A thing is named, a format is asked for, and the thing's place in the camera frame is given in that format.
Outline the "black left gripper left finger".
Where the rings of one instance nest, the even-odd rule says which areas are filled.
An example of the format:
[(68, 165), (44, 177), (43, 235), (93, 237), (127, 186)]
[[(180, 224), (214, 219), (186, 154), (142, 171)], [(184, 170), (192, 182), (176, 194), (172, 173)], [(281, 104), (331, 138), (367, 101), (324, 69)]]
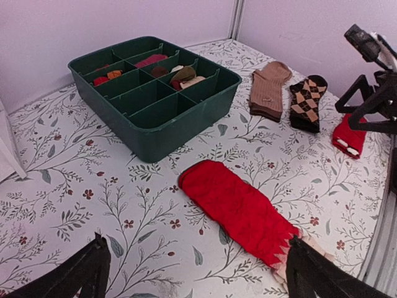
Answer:
[(105, 297), (111, 254), (107, 240), (96, 233), (93, 241), (81, 248), (54, 270), (6, 294), (6, 297)]

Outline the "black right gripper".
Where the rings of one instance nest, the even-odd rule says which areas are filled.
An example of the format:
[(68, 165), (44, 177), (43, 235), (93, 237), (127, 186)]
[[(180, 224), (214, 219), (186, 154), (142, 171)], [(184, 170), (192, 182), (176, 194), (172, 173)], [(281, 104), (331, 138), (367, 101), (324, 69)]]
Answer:
[[(335, 108), (341, 114), (351, 114), (349, 127), (352, 130), (396, 135), (396, 73), (376, 71), (373, 75), (375, 85), (370, 85), (367, 77), (361, 74), (335, 103)], [(375, 97), (375, 105), (369, 113), (380, 114), (383, 121), (362, 122), (368, 109), (360, 105), (371, 95)]]

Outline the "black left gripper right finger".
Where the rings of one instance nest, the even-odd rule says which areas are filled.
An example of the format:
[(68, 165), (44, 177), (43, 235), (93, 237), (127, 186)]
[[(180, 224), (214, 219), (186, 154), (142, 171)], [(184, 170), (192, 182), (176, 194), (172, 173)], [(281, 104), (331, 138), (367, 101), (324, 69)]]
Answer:
[(290, 240), (286, 277), (291, 298), (389, 298), (339, 269), (298, 237)]

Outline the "red and cream sock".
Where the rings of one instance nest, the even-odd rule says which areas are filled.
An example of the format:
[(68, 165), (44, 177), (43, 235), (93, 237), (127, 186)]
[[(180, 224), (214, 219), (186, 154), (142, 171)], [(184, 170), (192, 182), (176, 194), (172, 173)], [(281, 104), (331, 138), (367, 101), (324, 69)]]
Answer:
[(218, 161), (200, 161), (186, 169), (178, 186), (243, 250), (262, 261), (275, 279), (287, 285), (289, 241), (298, 237), (327, 259), (311, 237), (285, 219), (259, 190)]

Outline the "rolled socks in bin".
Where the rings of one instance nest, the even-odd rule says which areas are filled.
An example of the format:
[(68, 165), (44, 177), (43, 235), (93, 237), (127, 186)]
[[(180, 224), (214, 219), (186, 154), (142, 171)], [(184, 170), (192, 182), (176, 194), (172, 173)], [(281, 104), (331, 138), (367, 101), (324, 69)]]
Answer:
[(109, 65), (91, 76), (90, 83), (102, 95), (114, 97), (159, 79), (180, 91), (203, 81), (199, 73), (199, 59), (176, 51), (172, 56), (153, 54), (135, 64), (131, 59), (115, 67)]

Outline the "folded red sock pair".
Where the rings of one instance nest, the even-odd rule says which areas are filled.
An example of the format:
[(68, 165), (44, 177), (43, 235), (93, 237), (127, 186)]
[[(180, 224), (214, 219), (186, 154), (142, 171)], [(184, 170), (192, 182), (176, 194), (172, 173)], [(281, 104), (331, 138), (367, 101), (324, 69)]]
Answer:
[(359, 159), (365, 143), (366, 131), (349, 127), (350, 114), (345, 114), (332, 133), (332, 144), (353, 159)]

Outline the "black argyle sock pair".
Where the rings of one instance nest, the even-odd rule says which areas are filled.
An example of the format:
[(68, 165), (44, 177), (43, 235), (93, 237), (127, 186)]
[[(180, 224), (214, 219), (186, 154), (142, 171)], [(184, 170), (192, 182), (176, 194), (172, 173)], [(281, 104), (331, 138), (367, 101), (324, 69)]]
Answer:
[(292, 95), (289, 119), (293, 128), (309, 133), (319, 132), (319, 101), (327, 89), (327, 81), (319, 75), (310, 75), (289, 86)]

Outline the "tan ribbed sock pair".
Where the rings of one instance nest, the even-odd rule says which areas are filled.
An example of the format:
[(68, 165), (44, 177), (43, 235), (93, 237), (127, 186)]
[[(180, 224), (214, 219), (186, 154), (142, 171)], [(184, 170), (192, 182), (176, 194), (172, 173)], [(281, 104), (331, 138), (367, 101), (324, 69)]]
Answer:
[(272, 61), (263, 69), (255, 70), (249, 98), (250, 114), (279, 123), (283, 112), (282, 88), (291, 77), (288, 66), (279, 61)]

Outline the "green divided storage bin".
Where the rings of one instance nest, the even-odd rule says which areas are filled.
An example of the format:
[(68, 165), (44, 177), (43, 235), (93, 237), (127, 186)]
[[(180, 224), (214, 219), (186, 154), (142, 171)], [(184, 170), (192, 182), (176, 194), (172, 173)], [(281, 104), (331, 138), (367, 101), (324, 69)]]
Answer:
[[(153, 54), (175, 52), (199, 59), (198, 72), (206, 78), (177, 91), (159, 79), (114, 97), (100, 94), (91, 76), (109, 65)], [(68, 65), (85, 103), (146, 163), (157, 162), (224, 117), (231, 107), (241, 77), (198, 54), (157, 37), (144, 36), (118, 43), (72, 60)]]

